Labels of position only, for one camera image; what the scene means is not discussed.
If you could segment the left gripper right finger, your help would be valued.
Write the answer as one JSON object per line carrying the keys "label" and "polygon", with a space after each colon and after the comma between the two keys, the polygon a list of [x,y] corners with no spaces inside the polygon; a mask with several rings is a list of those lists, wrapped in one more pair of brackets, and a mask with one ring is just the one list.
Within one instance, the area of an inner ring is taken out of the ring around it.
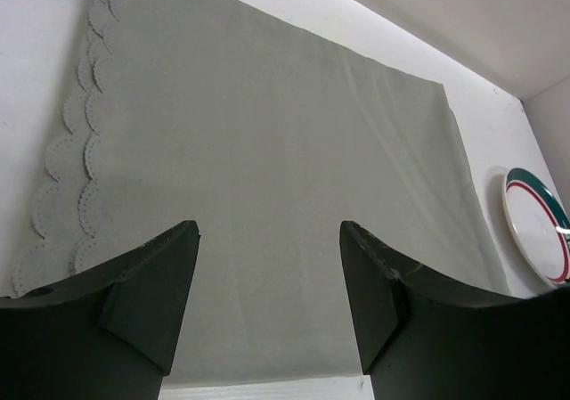
{"label": "left gripper right finger", "polygon": [[566,399],[569,290],[513,298],[454,280],[353,221],[339,247],[377,399]]}

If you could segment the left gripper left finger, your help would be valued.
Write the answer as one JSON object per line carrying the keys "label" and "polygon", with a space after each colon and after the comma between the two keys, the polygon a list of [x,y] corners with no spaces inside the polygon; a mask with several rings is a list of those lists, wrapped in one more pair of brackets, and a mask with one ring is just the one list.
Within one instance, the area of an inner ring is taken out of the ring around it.
{"label": "left gripper left finger", "polygon": [[3,298],[2,398],[157,398],[199,243],[197,224],[184,221],[83,273]]}

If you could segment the white plate green red rim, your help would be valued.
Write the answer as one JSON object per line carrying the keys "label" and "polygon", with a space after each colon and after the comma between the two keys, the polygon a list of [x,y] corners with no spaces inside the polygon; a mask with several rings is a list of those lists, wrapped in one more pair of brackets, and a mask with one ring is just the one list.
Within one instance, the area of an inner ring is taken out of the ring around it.
{"label": "white plate green red rim", "polygon": [[547,284],[569,283],[569,216],[547,185],[514,167],[503,178],[502,206],[527,264]]}

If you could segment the grey cloth placemat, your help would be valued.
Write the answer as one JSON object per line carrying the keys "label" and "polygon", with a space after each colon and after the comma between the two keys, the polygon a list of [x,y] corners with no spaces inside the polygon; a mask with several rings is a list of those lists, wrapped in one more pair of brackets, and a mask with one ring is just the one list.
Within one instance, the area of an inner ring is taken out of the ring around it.
{"label": "grey cloth placemat", "polygon": [[355,374],[352,220],[453,279],[507,281],[444,88],[240,0],[88,0],[18,295],[183,220],[199,252],[169,381]]}

